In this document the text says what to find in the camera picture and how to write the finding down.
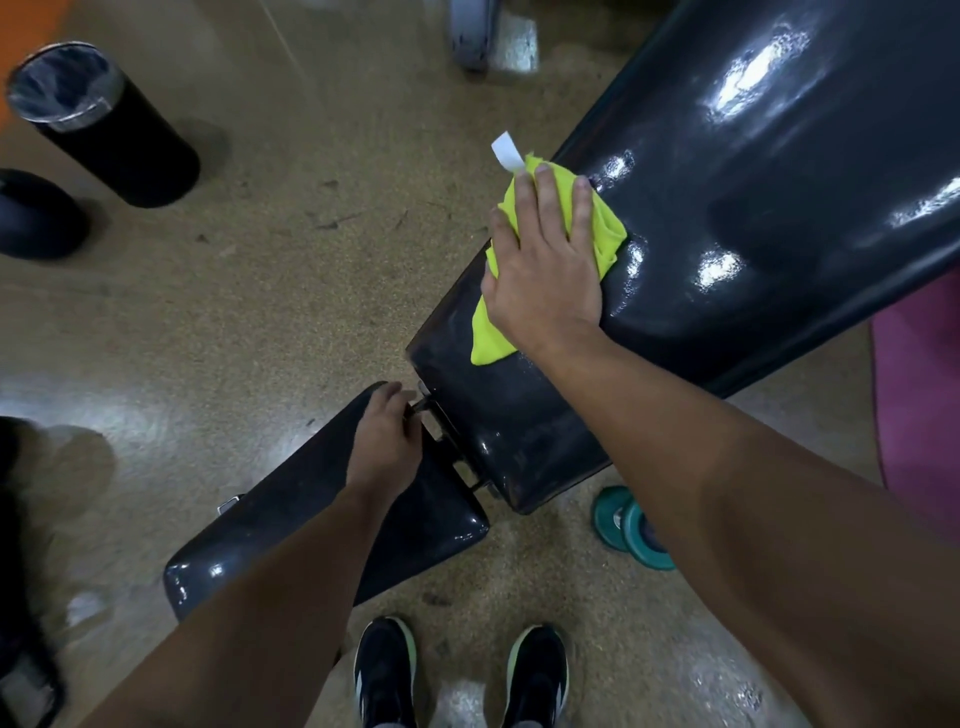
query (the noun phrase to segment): yellow cloth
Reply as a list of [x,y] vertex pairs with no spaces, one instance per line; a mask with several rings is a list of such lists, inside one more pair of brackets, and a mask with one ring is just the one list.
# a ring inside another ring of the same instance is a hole
[[[537,166],[543,160],[539,157],[527,155],[527,170],[533,173]],[[559,164],[549,162],[553,167],[554,176],[557,178],[557,189],[560,191],[560,205],[564,209],[564,223],[566,231],[570,232],[570,219],[573,208],[573,182],[577,179],[570,170],[561,167]],[[514,192],[514,183],[510,182],[507,188],[507,194],[503,196],[503,202],[499,205],[500,209],[507,213],[510,218],[510,224],[516,231],[516,197]],[[593,192],[593,249],[596,252],[597,270],[602,279],[607,271],[611,269],[616,262],[616,251],[627,239],[627,230],[623,227],[613,211],[607,207],[607,203],[600,199],[595,191]],[[490,263],[490,269],[493,274],[498,275],[496,268],[496,257],[493,254],[493,247],[487,249],[487,261]],[[493,364],[504,356],[509,356],[516,351],[516,347],[507,341],[506,337],[490,323],[487,315],[487,304],[480,297],[480,303],[473,312],[473,351],[470,353],[470,362],[476,365]]]

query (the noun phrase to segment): black trash can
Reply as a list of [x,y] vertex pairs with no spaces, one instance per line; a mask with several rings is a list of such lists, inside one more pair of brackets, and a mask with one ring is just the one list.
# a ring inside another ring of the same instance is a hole
[[89,232],[84,211],[55,184],[0,169],[0,253],[53,260],[77,250]]
[[200,176],[193,148],[89,43],[57,43],[34,53],[11,73],[7,101],[130,205],[169,205]]

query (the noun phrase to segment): person's right shoe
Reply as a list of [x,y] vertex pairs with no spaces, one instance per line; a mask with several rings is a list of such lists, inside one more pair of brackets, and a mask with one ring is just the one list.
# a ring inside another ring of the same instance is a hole
[[549,624],[528,627],[514,643],[507,663],[504,728],[554,728],[566,705],[570,667],[560,633]]
[[403,620],[378,617],[368,624],[353,661],[353,687],[363,728],[384,724],[417,728],[416,674],[417,647]]

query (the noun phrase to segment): orange surface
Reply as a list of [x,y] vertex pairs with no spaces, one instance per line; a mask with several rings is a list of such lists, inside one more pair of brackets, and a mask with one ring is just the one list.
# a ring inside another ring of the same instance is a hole
[[[57,38],[71,0],[0,0],[0,85],[25,56]],[[0,127],[10,119],[0,103]]]

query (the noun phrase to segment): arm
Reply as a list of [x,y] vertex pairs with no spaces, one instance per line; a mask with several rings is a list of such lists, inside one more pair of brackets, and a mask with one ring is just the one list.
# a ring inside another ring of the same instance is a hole
[[420,464],[398,383],[373,393],[333,503],[197,608],[84,728],[300,728],[333,665],[360,574]]
[[709,609],[816,722],[960,711],[960,551],[885,491],[610,340],[586,181],[569,239],[552,173],[492,214],[493,323],[610,455]]

